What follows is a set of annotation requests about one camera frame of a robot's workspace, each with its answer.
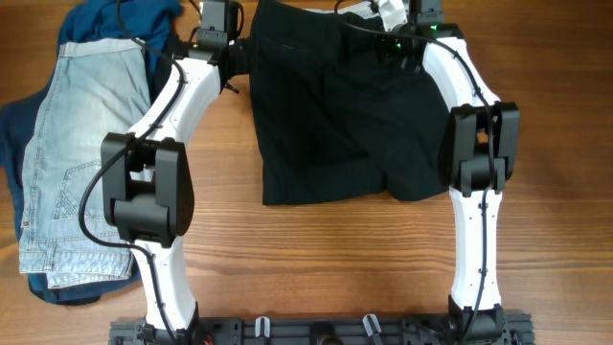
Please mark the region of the black shorts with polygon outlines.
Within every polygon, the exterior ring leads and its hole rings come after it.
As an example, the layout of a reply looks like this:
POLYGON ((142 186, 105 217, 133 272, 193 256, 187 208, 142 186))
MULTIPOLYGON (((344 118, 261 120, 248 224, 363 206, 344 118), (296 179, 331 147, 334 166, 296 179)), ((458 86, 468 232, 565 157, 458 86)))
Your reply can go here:
POLYGON ((438 155, 448 109, 412 59, 386 61, 377 18, 262 1, 251 26, 250 99, 262 201, 301 205, 446 189, 438 155))

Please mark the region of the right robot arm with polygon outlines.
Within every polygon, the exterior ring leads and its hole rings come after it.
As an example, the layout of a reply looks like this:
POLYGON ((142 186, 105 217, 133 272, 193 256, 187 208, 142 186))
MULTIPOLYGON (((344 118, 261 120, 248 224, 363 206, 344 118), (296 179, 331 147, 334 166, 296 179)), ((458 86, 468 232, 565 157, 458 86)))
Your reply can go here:
POLYGON ((513 172, 518 107, 488 89, 440 2, 373 1, 370 8, 382 19, 385 45, 420 59, 450 115, 440 149, 456 237, 448 311, 405 317, 399 338, 404 344, 532 344, 532 319, 504 311, 496 273, 496 226, 513 172))

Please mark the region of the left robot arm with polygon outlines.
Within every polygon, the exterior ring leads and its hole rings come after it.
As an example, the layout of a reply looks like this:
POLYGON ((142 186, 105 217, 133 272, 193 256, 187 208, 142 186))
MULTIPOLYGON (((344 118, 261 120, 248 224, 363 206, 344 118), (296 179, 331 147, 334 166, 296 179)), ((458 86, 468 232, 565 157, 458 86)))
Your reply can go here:
POLYGON ((203 1, 189 41, 173 38, 160 58, 160 90, 127 133, 102 141, 106 222, 138 265, 147 313, 134 325, 114 323, 113 344, 209 344, 190 289, 184 236, 194 210, 186 146, 207 108, 234 75, 244 23, 237 1, 203 1))

